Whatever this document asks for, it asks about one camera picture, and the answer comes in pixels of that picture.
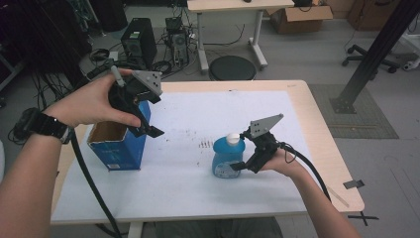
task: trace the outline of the chair base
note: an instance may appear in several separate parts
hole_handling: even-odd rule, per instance
[[[346,57],[346,59],[342,62],[342,66],[347,66],[347,64],[349,64],[349,61],[363,60],[365,58],[365,55],[368,53],[366,50],[364,50],[363,48],[361,48],[357,45],[353,45],[352,47],[347,49],[348,54],[352,54],[354,51],[361,54],[361,56]],[[388,66],[388,72],[389,73],[395,73],[396,70],[400,68],[399,63],[389,61],[387,59],[384,59],[381,62],[381,64]],[[372,79],[374,79],[376,74],[377,74],[377,71],[373,74]]]

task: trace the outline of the hand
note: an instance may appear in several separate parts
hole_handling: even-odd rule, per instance
[[[124,76],[130,75],[132,71],[120,69],[120,73]],[[117,110],[109,104],[108,92],[114,82],[115,76],[108,73],[64,97],[47,108],[44,113],[71,127],[102,121],[114,121],[140,127],[141,121],[138,117]]]
[[[274,170],[287,177],[294,177],[301,172],[306,172],[305,168],[296,160],[291,163],[286,162],[286,159],[290,162],[293,158],[294,155],[283,149],[277,149],[274,156],[262,167],[261,171]]]

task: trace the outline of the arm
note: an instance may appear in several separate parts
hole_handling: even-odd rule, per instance
[[[122,70],[122,74],[131,73]],[[115,121],[140,126],[136,116],[112,108],[108,91],[112,74],[88,83],[44,113],[72,127]],[[3,237],[48,237],[53,187],[61,141],[55,137],[32,135],[10,171],[0,183],[0,234]]]
[[[275,170],[290,177],[305,203],[319,237],[361,237],[355,227],[334,207],[312,176],[297,161],[288,164],[284,151],[277,150],[263,170]]]

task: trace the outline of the blue dish soap bottle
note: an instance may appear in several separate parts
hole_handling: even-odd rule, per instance
[[[231,133],[226,137],[218,139],[214,145],[213,175],[223,179],[234,179],[241,171],[234,171],[230,164],[243,161],[245,142],[237,133]]]

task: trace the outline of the chair wheel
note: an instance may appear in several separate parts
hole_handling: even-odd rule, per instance
[[[388,69],[388,72],[389,72],[389,73],[395,73],[395,72],[396,72],[396,67],[390,67],[390,68]]]

